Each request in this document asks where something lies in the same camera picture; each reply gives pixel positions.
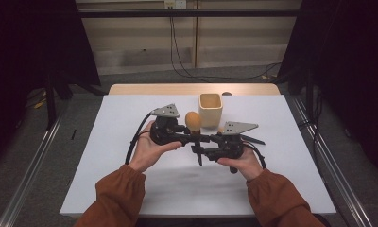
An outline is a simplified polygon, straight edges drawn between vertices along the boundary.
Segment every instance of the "silver perforated bracket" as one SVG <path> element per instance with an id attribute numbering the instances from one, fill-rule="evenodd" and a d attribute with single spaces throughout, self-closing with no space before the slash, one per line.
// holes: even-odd
<path id="1" fill-rule="evenodd" d="M 158 108 L 151 112 L 152 115 L 156 116 L 165 116 L 165 117 L 180 117 L 180 113 L 178 113 L 177 107 L 175 104 L 169 104 L 167 106 Z"/>
<path id="2" fill-rule="evenodd" d="M 235 135 L 240 134 L 245 131 L 250 131 L 259 127 L 257 124 L 242 123 L 242 122 L 232 122 L 227 121 L 224 126 L 223 135 Z"/>

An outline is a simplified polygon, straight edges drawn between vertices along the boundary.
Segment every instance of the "beige container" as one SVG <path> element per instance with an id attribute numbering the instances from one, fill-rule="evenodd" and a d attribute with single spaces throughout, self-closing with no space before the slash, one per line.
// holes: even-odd
<path id="1" fill-rule="evenodd" d="M 201 127 L 216 128 L 222 115 L 222 99 L 219 94 L 201 94 L 198 99 Z"/>

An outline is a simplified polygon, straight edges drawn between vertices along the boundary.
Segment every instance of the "brown sleeve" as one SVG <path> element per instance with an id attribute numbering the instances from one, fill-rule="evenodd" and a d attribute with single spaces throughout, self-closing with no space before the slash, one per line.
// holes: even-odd
<path id="1" fill-rule="evenodd" d="M 123 165 L 98 181 L 95 202 L 75 226 L 135 226 L 145 196 L 145 178 Z"/>
<path id="2" fill-rule="evenodd" d="M 324 226 L 286 177 L 265 169 L 247 185 L 250 205 L 262 226 Z"/>

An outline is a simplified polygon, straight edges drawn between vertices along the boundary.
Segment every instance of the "white tabletop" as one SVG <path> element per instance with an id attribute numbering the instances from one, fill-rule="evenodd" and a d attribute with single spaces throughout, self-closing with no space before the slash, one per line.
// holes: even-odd
<path id="1" fill-rule="evenodd" d="M 125 161 L 129 142 L 152 110 L 175 103 L 179 123 L 198 110 L 198 96 L 105 96 L 92 133 L 60 213 L 80 216 L 95 200 L 95 183 Z M 255 145 L 267 168 L 286 176 L 314 213 L 334 213 L 331 199 L 301 137 L 284 96 L 223 96 L 225 121 L 259 124 L 245 135 L 266 142 Z M 216 131 L 202 130 L 202 133 Z M 216 144 L 202 143 L 205 148 Z M 190 145 L 167 152 L 146 172 L 142 217 L 253 216 L 245 179 L 203 156 L 198 165 Z"/>

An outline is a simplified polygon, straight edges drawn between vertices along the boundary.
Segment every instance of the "forearm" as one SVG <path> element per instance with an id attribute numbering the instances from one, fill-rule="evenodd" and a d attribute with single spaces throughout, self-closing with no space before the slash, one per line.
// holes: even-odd
<path id="1" fill-rule="evenodd" d="M 76 226 L 134 226 L 145 196 L 145 175 L 121 166 L 95 185 L 96 201 Z"/>
<path id="2" fill-rule="evenodd" d="M 286 177 L 265 169 L 247 185 L 250 205 L 263 226 L 323 226 Z"/>

